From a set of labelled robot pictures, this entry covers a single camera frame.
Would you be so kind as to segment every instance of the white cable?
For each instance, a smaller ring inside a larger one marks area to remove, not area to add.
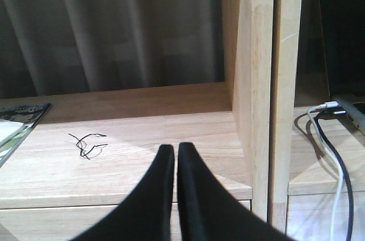
[[[314,112],[314,111],[316,111],[316,110],[318,110],[318,109],[333,108],[333,107],[337,107],[337,106],[338,106],[337,101],[331,101],[331,102],[328,102],[328,103],[321,104],[319,106],[315,106],[315,107],[309,108],[307,110],[307,115],[308,115],[310,121],[312,122],[312,125],[314,127],[315,133],[317,134],[317,137],[318,137],[319,141],[321,142],[321,144],[322,144],[322,146],[323,146],[326,154],[329,156],[329,158],[332,160],[332,162],[336,165],[337,171],[338,171],[338,183],[337,183],[335,201],[333,203],[332,215],[331,215],[331,230],[330,230],[330,240],[331,241],[333,241],[334,228],[335,228],[336,209],[337,209],[337,205],[338,205],[338,201],[339,201],[339,198],[340,198],[340,194],[341,194],[341,190],[342,190],[342,185],[343,185],[343,172],[342,172],[342,168],[341,168],[341,166],[340,166],[337,158],[332,153],[332,151],[329,149],[328,145],[323,140],[322,136],[319,134],[319,130],[317,128],[316,123],[314,122],[314,118],[311,115],[311,113]]]

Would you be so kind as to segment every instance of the laptop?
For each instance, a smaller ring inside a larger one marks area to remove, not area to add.
[[[319,0],[330,97],[365,135],[365,0]]]

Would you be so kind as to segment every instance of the magazine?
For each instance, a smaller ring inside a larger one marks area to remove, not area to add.
[[[8,142],[0,147],[0,167],[19,147],[24,139],[37,125],[41,117],[45,114],[50,104],[18,105],[14,107],[0,107],[0,119],[25,124],[25,128],[20,133],[12,136]]]

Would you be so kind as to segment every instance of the book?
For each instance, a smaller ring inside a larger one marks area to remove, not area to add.
[[[49,107],[49,103],[0,107],[0,167],[30,134]],[[6,123],[7,127],[1,129],[2,123],[4,126]]]

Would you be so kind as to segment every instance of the light wood shelf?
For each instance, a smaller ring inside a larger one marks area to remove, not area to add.
[[[274,0],[222,0],[225,78],[253,188],[252,211],[267,220]]]
[[[160,144],[192,141],[221,183],[251,199],[246,158],[224,83],[14,99],[0,105],[52,107],[1,168],[0,209],[118,204],[135,187]],[[92,160],[75,139],[107,143]]]
[[[285,232],[301,0],[275,0],[271,71],[269,222]]]
[[[240,201],[250,209],[250,201]],[[102,219],[117,205],[15,209],[0,211],[0,239],[7,241],[70,240]],[[171,239],[181,241],[179,212],[172,204]]]
[[[297,241],[329,241],[334,194],[294,195],[289,197],[287,234]],[[354,192],[356,202],[352,241],[364,240],[365,192]],[[334,240],[346,240],[348,200],[339,200]]]
[[[290,182],[288,195],[334,193],[337,172],[323,151],[314,127],[305,115],[309,107],[294,109]],[[351,176],[354,191],[365,191],[365,137],[345,117],[321,120],[323,131],[342,156]]]

